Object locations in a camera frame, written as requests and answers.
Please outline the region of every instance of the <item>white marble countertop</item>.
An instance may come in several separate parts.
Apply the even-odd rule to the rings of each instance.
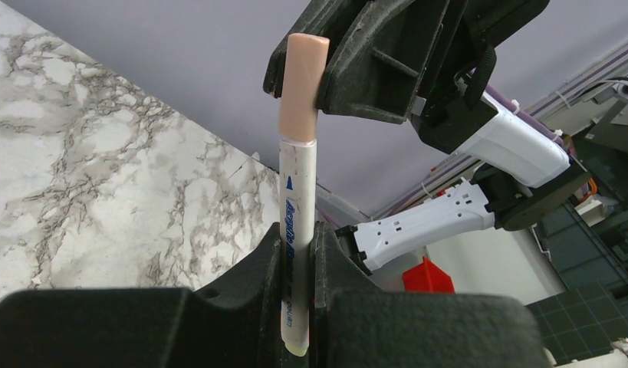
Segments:
[[[0,299],[25,288],[199,288],[278,220],[276,183],[0,2]]]

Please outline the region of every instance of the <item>white cable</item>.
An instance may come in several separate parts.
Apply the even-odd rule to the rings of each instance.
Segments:
[[[585,96],[589,96],[592,92],[595,92],[600,87],[609,87],[610,85],[613,86],[615,84],[621,84],[623,86],[628,86],[628,81],[627,80],[611,80],[611,79],[597,80],[595,82],[589,83],[582,90],[588,90],[588,89],[592,88],[592,86],[595,86],[597,84],[599,84],[599,85],[596,88],[594,88],[593,90],[590,90],[589,92],[586,92],[585,94],[579,94],[572,102],[575,104],[576,102],[579,102],[580,100],[583,100],[583,98]]]
[[[418,189],[418,192],[416,194],[412,195],[411,198],[409,198],[406,202],[404,202],[402,205],[400,205],[396,209],[392,209],[392,210],[388,211],[388,215],[395,215],[397,213],[400,213],[401,211],[403,211],[406,208],[414,206],[419,201],[419,199],[416,198],[419,195],[419,192],[424,192],[429,197],[432,197],[432,195],[429,194],[429,192],[426,190],[426,187],[424,186],[424,182],[423,181],[420,183],[420,186],[421,186],[421,188]]]
[[[543,255],[546,255],[548,257],[548,261],[551,261],[551,251],[550,250],[544,250],[541,247],[541,241],[539,241],[539,237],[537,237],[537,232],[535,232],[535,229],[537,228],[537,224],[532,225],[530,229],[528,229],[531,234],[533,235],[533,238],[535,240],[535,244],[537,245],[539,252],[542,253]]]

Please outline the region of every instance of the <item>black mount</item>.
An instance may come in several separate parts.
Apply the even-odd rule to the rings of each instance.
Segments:
[[[280,232],[204,288],[22,291],[0,303],[0,366],[550,367],[531,313],[504,297],[386,293],[311,242],[311,345],[281,347]]]
[[[566,171],[536,189],[522,187],[510,174],[489,164],[476,170],[472,183],[478,184],[488,197],[486,208],[495,213],[495,227],[514,232],[538,223],[565,203],[590,177],[591,174],[571,157]]]
[[[420,139],[449,152],[487,120],[478,109],[496,62],[494,47],[540,14],[548,0],[312,0],[287,33],[330,39],[317,107],[388,123],[409,119]],[[287,36],[268,62],[264,91],[281,96]],[[465,78],[464,92],[457,80]],[[449,121],[450,128],[443,125]],[[456,141],[456,134],[465,138]]]

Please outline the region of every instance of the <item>black strap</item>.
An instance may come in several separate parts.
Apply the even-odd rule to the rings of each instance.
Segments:
[[[485,48],[481,60],[478,62],[476,71],[472,75],[472,79],[469,81],[469,85],[465,90],[465,103],[467,107],[472,110],[476,107],[476,104],[481,100],[485,88],[488,86],[492,72],[496,65],[496,52],[495,48],[491,44]]]

